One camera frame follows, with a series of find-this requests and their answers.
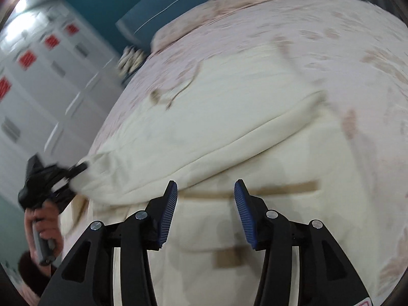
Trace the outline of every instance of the person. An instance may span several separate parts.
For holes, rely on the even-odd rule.
[[[36,210],[26,209],[24,213],[24,229],[29,250],[21,256],[18,263],[18,271],[25,283],[25,286],[23,285],[20,289],[20,293],[30,305],[36,304],[39,299],[38,297],[41,297],[52,274],[56,270],[53,265],[41,266],[38,264],[33,228],[40,233],[41,238],[54,240],[54,255],[58,257],[64,247],[58,215],[58,207],[50,200],[46,200],[42,208]]]

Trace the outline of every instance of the human hand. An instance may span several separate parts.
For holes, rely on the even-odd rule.
[[[35,249],[33,227],[40,233],[40,237],[45,240],[53,239],[55,243],[54,255],[61,254],[64,242],[58,226],[59,210],[56,204],[46,200],[42,208],[36,210],[26,209],[24,215],[24,229],[27,243],[30,249],[31,259],[38,263],[37,251]]]

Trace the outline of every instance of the red label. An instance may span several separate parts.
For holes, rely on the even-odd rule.
[[[79,32],[79,28],[76,27],[75,24],[68,24],[65,28],[69,35],[74,35]]]
[[[11,83],[6,77],[0,79],[0,101],[6,96],[8,91],[11,89]]]
[[[373,306],[371,299],[370,298],[366,298],[364,300],[362,300],[361,302],[359,302],[357,305],[355,306]]]
[[[47,37],[44,40],[44,44],[47,46],[49,50],[53,49],[54,47],[58,46],[60,44],[60,41],[56,36],[51,34],[51,36]]]
[[[18,62],[24,70],[27,70],[36,60],[37,57],[33,54],[33,52],[28,50],[19,58]]]

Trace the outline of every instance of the white duvet cover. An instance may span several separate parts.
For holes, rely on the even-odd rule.
[[[233,201],[239,178],[289,220],[322,220],[369,292],[377,288],[375,212],[340,123],[272,44],[201,62],[191,79],[146,98],[84,160],[90,167],[71,187],[105,224],[177,182],[168,242],[149,253],[160,305],[253,304],[263,254],[245,241]],[[117,252],[117,302],[118,261]]]

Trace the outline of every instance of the fabric fold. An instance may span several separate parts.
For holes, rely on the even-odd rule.
[[[205,60],[186,83],[170,108],[146,99],[71,187],[109,205],[183,190],[296,133],[324,98],[271,44]]]

